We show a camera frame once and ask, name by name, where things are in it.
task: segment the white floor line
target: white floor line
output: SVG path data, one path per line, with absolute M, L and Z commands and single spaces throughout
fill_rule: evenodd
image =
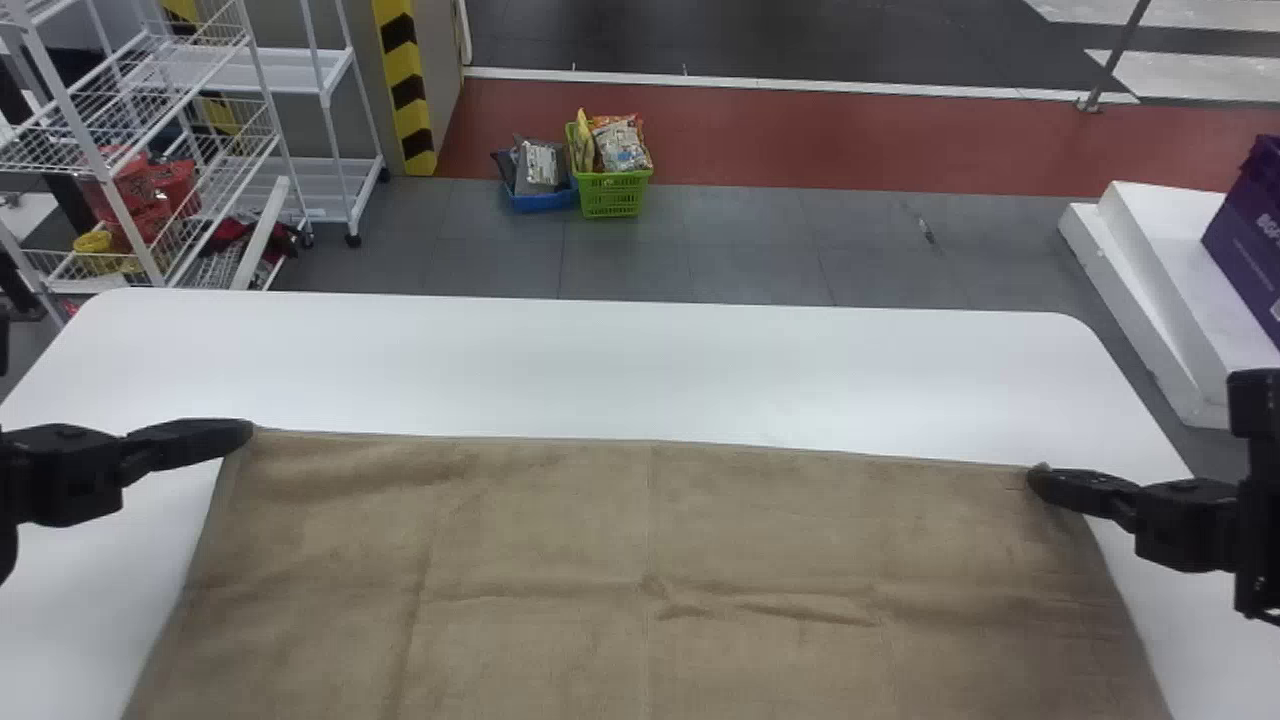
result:
M 846 92 L 852 95 L 920 95 L 928 97 L 995 97 L 1007 100 L 1075 101 L 1079 90 L 1036 87 L 975 87 L 963 85 L 909 85 L 895 82 L 837 82 L 824 79 L 772 79 L 716 76 L 668 76 L 660 73 L 595 73 L 586 70 L 534 70 L 521 68 L 465 68 L 466 77 L 494 79 L 535 79 L 545 82 L 593 82 L 608 85 L 666 85 L 673 87 L 741 87 L 749 90 L 796 90 L 804 92 Z M 1128 92 L 1103 92 L 1107 104 L 1135 104 Z
M 1105 63 L 1110 51 L 1085 53 Z M 1280 102 L 1280 58 L 1130 50 L 1115 76 L 1139 97 Z
M 1025 0 L 1053 23 L 1123 26 L 1137 0 Z M 1267 0 L 1157 0 L 1144 27 L 1280 32 L 1280 3 Z

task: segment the white table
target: white table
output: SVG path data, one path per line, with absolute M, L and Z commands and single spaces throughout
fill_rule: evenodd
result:
M 122 290 L 0 406 L 6 428 L 113 433 L 189 415 L 1188 474 L 1097 338 L 1029 313 Z M 0 587 L 0 717 L 119 715 L 216 469 L 150 477 L 78 528 L 22 529 Z M 1094 530 L 1175 716 L 1280 716 L 1280 630 L 1231 612 L 1229 577 L 1179 575 Z

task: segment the red package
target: red package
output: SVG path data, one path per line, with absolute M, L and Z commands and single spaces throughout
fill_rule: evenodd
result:
M 142 236 L 143 245 L 147 247 L 155 245 L 156 238 L 164 232 L 164 227 L 169 224 L 169 218 L 172 217 L 169 204 L 165 201 L 155 202 L 134 213 L 133 222 L 138 225 L 138 234 Z M 120 252 L 133 252 L 133 246 L 129 245 L 129 236 L 124 233 L 124 225 L 110 220 L 102 220 L 102 225 L 111 233 L 113 246 Z
M 110 155 L 115 150 L 114 146 L 105 146 L 102 154 Z M 140 150 L 115 176 L 115 188 L 120 191 L 120 199 L 124 200 L 124 206 L 129 209 L 131 214 L 156 201 L 156 186 L 151 181 L 151 165 L 147 163 L 147 151 Z M 93 217 L 104 223 L 114 223 L 116 220 L 115 211 L 106 201 L 106 192 L 102 191 L 97 179 L 82 177 L 78 178 L 78 182 L 81 192 L 84 193 L 84 201 L 93 210 Z
M 195 193 L 195 160 L 174 160 L 163 165 L 152 165 L 151 177 L 156 188 L 169 199 L 169 206 L 177 211 L 179 218 L 189 218 L 200 211 L 200 196 Z

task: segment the dark floor area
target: dark floor area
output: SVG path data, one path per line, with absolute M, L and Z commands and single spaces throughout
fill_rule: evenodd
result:
M 1056 229 L 1068 201 L 654 186 L 640 218 L 585 220 L 516 215 L 497 182 L 398 178 L 370 201 L 364 249 L 324 225 L 275 290 L 1065 313 L 1193 471 L 1240 477 L 1239 442 L 1178 420 L 1071 256 Z
M 1023 0 L 470 0 L 475 65 L 1085 90 L 1120 28 Z M 1134 50 L 1280 55 L 1271 33 L 1139 28 Z M 1108 90 L 1124 90 L 1115 79 Z

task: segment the gray tile floor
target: gray tile floor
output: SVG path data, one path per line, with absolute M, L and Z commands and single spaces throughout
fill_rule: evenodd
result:
M 362 249 L 323 225 L 275 288 L 1065 313 L 1093 328 L 1194 473 L 1238 479 L 1240 442 L 1178 420 L 1057 234 L 1068 201 L 654 186 L 640 218 L 589 222 L 516 215 L 495 182 L 397 178 L 370 201 Z M 15 325 L 0 393 L 51 337 L 49 323 Z

